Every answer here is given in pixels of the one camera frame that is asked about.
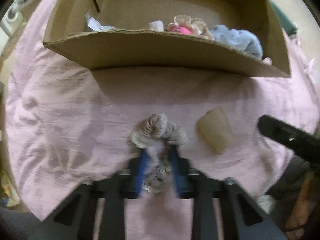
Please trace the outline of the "person's right hand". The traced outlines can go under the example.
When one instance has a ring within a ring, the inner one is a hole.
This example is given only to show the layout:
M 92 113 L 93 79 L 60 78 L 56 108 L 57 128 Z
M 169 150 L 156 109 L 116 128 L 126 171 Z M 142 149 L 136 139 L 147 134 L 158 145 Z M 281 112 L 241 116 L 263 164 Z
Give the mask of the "person's right hand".
M 288 239 L 319 239 L 319 178 L 313 174 L 307 174 L 302 184 L 285 235 Z

